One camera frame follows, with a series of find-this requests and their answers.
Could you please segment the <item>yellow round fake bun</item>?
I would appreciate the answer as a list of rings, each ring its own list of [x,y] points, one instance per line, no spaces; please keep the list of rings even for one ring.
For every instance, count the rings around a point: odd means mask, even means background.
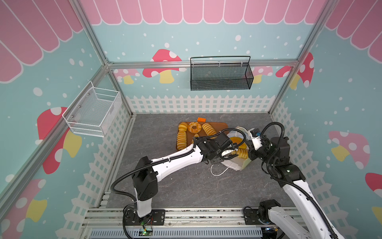
[[[186,123],[186,122],[181,122],[181,123],[178,125],[178,131],[187,132],[187,131],[188,131],[188,123]]]

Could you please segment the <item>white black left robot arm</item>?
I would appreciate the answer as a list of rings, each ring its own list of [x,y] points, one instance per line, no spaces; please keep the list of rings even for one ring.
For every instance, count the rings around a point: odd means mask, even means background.
[[[152,214],[152,198],[158,193],[158,183],[165,177],[200,162],[209,163],[217,158],[231,160],[237,156],[231,153],[238,151],[246,139],[246,133],[236,128],[226,128],[214,135],[194,137],[192,144],[176,153],[152,160],[147,156],[142,157],[134,170],[112,183],[110,190],[114,194],[132,199],[135,215],[144,219]],[[128,177],[132,177],[134,194],[116,189],[117,184]]]

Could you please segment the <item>long ridged fake loaf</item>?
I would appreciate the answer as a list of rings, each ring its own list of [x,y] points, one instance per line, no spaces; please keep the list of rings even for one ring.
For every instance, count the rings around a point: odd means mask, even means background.
[[[239,158],[242,158],[242,159],[248,159],[249,156],[248,156],[248,150],[246,149],[242,149],[242,148],[239,148],[237,151],[236,151],[236,154]]]

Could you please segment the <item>ridged long fake bread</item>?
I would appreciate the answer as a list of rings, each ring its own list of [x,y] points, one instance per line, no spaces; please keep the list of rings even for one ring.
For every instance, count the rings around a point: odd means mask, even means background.
[[[177,150],[183,150],[187,147],[187,133],[179,131],[177,134]]]

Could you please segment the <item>twisted ring fake bread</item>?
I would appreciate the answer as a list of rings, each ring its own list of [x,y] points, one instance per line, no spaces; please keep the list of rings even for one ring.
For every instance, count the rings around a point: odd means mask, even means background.
[[[188,124],[188,131],[196,134],[199,133],[202,130],[202,125],[198,122],[190,122]]]

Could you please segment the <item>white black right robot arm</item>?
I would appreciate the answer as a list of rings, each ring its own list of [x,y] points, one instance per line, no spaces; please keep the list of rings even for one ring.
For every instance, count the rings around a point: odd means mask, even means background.
[[[276,200],[260,203],[260,222],[276,225],[290,239],[342,239],[343,235],[330,222],[313,196],[301,170],[291,163],[290,145],[283,124],[274,121],[263,130],[254,128],[247,134],[249,158],[262,161],[263,171],[290,197],[305,225],[301,226],[289,216]]]

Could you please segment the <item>white paper bag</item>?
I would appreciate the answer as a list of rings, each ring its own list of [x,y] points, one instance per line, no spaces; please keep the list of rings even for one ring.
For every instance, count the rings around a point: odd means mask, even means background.
[[[250,137],[248,135],[248,132],[245,128],[243,127],[240,127],[240,126],[237,126],[236,127],[237,130],[239,130],[240,132],[244,133],[245,136],[246,136],[246,141],[244,143],[246,143],[247,145],[247,150],[249,152],[249,146],[250,146]],[[231,137],[239,137],[239,138],[242,138],[243,139],[243,135],[240,133],[240,132],[237,132],[237,131],[234,131],[234,130],[231,130],[229,133],[228,133],[228,137],[231,138]],[[214,165],[211,166],[210,168],[210,172],[213,176],[221,176],[223,173],[225,173],[228,169],[233,169],[235,171],[241,171],[243,170],[249,163],[251,162],[251,159],[248,158],[248,159],[242,159],[242,158],[239,158],[238,156],[236,156],[235,158],[233,159],[230,159],[230,160],[224,160],[223,162],[221,162],[220,164],[224,165],[226,167],[225,170],[223,170],[221,173],[214,173],[213,172],[213,167]]]

